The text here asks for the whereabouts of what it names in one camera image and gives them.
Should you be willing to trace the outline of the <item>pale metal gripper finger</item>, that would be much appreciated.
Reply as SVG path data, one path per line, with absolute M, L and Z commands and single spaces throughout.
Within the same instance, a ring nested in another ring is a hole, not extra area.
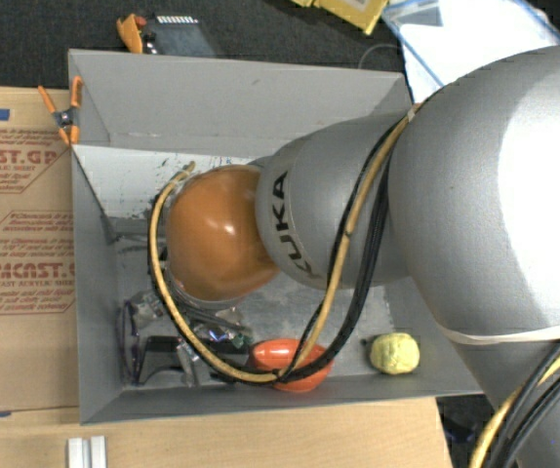
M 199 357 L 181 336 L 178 337 L 176 353 L 183 372 L 183 383 L 187 387 L 198 387 L 201 384 Z
M 133 295 L 131 307 L 136 321 L 157 321 L 165 316 L 163 302 L 154 291 L 142 291 Z

